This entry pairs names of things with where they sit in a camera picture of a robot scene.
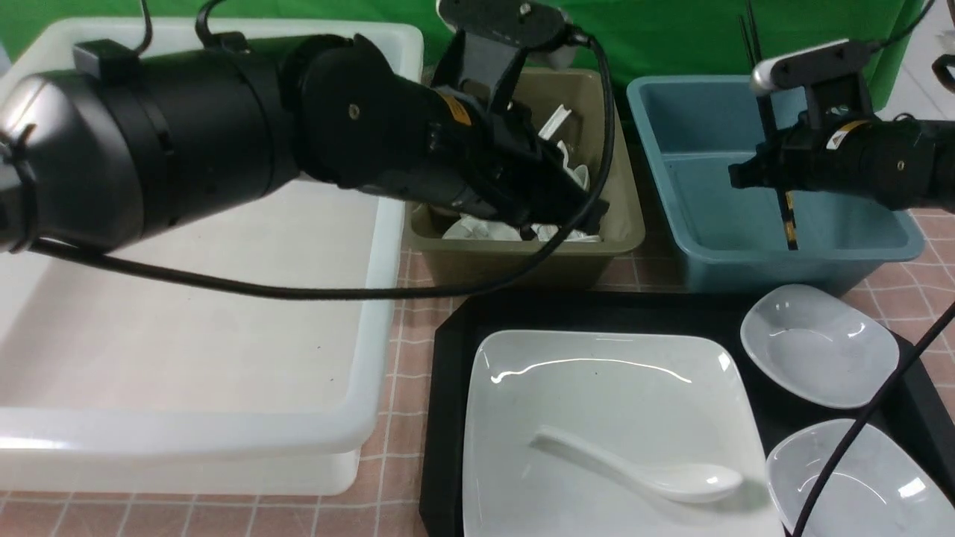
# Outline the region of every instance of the black tray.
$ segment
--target black tray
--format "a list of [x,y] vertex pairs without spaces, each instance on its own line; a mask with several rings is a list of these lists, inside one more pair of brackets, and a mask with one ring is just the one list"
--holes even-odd
[[[794,432],[851,418],[777,386],[743,351],[739,327],[759,296],[507,290],[469,299],[435,333],[419,510],[430,537],[463,537],[464,414],[478,345],[511,329],[675,333],[706,337],[730,352],[743,378],[768,454]],[[896,335],[902,354],[912,345]],[[922,364],[916,364],[872,419],[955,499],[955,424]]]

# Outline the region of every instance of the blue plastic bin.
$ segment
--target blue plastic bin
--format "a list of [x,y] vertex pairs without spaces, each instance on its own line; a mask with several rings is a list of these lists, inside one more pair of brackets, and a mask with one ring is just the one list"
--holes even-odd
[[[752,157],[765,139],[747,76],[649,76],[626,96],[689,291],[804,283],[839,296],[883,263],[922,253],[908,213],[819,192],[796,193],[799,250],[786,248],[775,192],[730,186],[727,166]],[[773,105],[778,126],[791,126],[805,94],[775,94]]]

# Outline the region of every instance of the chopstick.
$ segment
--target chopstick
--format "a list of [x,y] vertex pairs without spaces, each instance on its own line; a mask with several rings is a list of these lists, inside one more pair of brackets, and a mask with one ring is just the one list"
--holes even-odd
[[[749,28],[747,27],[747,19],[739,15],[739,29],[743,34],[743,45],[746,47],[750,69],[753,69],[757,63],[763,60],[763,51],[759,44],[759,32],[756,29],[752,0],[746,2],[746,14],[749,19]],[[770,96],[757,97],[756,106],[759,108],[759,120],[763,126],[763,135],[766,137],[766,141],[770,141],[776,136],[773,101]],[[793,207],[793,193],[778,188],[776,190],[776,201],[779,204],[779,215],[782,217],[783,230],[786,233],[786,247],[789,250],[797,250],[799,244],[796,240],[796,210]]]

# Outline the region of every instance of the black cable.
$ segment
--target black cable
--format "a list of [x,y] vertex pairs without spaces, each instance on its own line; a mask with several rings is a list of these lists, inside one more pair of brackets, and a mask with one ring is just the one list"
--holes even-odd
[[901,32],[896,33],[895,35],[889,36],[888,39],[883,39],[882,41],[880,41],[878,45],[876,46],[875,50],[873,51],[873,54],[877,53],[878,51],[887,49],[891,47],[892,45],[895,45],[899,41],[902,41],[903,39],[908,37],[909,34],[915,31],[915,27],[919,26],[919,23],[922,22],[922,19],[924,19],[925,16],[928,15],[928,11],[932,9],[933,5],[935,5],[935,0],[928,0],[928,2],[925,2],[925,7],[922,8],[922,11],[919,13],[919,16],[915,17],[915,20],[913,20],[911,24],[906,26],[905,29],[902,30]]
[[214,47],[216,45],[216,39],[212,36],[212,32],[209,31],[209,15],[212,14],[212,10],[214,10],[216,6],[224,1],[225,0],[209,0],[199,9],[199,14],[196,15],[196,36],[205,48]]
[[129,276],[146,278],[180,284],[194,288],[217,290],[231,292],[235,294],[244,294],[247,296],[256,296],[260,298],[272,298],[278,300],[401,300],[401,299],[420,299],[420,298],[447,298],[451,296],[463,296],[469,294],[482,294],[507,287],[522,277],[536,269],[547,257],[556,250],[561,243],[570,235],[577,226],[587,217],[593,205],[600,199],[601,192],[604,190],[607,178],[610,175],[610,163],[613,160],[614,135],[616,134],[616,123],[614,121],[614,101],[613,85],[610,76],[610,64],[607,59],[604,48],[595,37],[575,28],[571,35],[571,41],[574,45],[585,45],[590,48],[597,57],[600,77],[603,83],[604,93],[604,150],[601,155],[600,169],[597,172],[597,179],[594,182],[586,201],[574,213],[567,223],[562,226],[558,232],[541,249],[534,252],[527,260],[515,271],[499,278],[491,279],[485,282],[473,284],[459,284],[449,286],[436,286],[431,288],[418,289],[295,289],[271,287],[264,285],[251,284],[246,282],[237,282],[226,280],[205,274],[175,270],[173,268],[156,267],[145,265],[136,261],[118,259],[99,253],[93,253],[77,247],[64,245],[48,239],[38,239],[30,251],[48,255],[63,261],[70,261],[92,267],[94,269],[104,269],[112,272],[118,272]]
[[822,466],[822,469],[819,471],[819,476],[816,478],[816,482],[813,483],[812,490],[809,491],[809,495],[806,496],[806,503],[802,505],[802,510],[799,512],[799,518],[796,520],[796,526],[793,528],[792,537],[802,537],[803,531],[806,529],[806,524],[809,522],[809,515],[812,514],[813,507],[816,505],[816,501],[819,499],[819,495],[822,494],[822,487],[826,485],[829,481],[829,478],[832,477],[833,472],[836,471],[836,466],[838,466],[839,461],[842,460],[842,457],[847,451],[849,451],[849,445],[852,444],[853,440],[859,435],[862,431],[862,428],[865,427],[865,423],[872,418],[872,415],[875,414],[876,410],[879,409],[879,406],[888,397],[889,392],[895,388],[895,385],[899,383],[902,379],[902,376],[905,375],[905,372],[911,369],[915,362],[919,361],[919,358],[922,356],[922,353],[925,352],[925,349],[928,349],[928,346],[932,344],[932,341],[935,341],[935,338],[939,336],[940,333],[948,326],[948,323],[955,318],[955,302],[952,302],[951,306],[945,310],[945,313],[942,313],[942,316],[939,317],[935,324],[928,329],[927,332],[919,339],[919,342],[916,343],[915,347],[912,349],[911,354],[904,357],[899,367],[895,372],[889,376],[876,392],[872,399],[862,407],[859,416],[856,417],[856,420],[853,422],[852,426],[849,427],[849,430],[846,432],[845,436],[842,437],[842,440],[839,441],[836,449],[833,451],[833,454],[829,457],[829,460]]
[[149,6],[146,0],[139,0],[139,7],[142,9],[142,23],[145,28],[143,29],[142,42],[133,49],[137,56],[142,55],[153,44],[153,16],[149,14]]

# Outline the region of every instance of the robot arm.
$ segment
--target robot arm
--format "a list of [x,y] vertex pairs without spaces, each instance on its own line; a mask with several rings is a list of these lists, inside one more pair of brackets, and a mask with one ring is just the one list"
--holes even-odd
[[730,167],[732,185],[955,212],[955,122],[908,115],[883,121],[873,113],[861,70],[882,47],[841,40],[759,63],[751,78],[757,95],[802,87],[807,109],[755,157]]
[[526,57],[575,44],[576,28],[536,3],[447,4],[457,34],[432,87],[361,35],[208,34],[202,50],[146,60],[77,44],[75,70],[31,76],[0,105],[0,248],[43,237],[106,252],[301,173],[511,226],[567,222],[587,193],[511,98]]

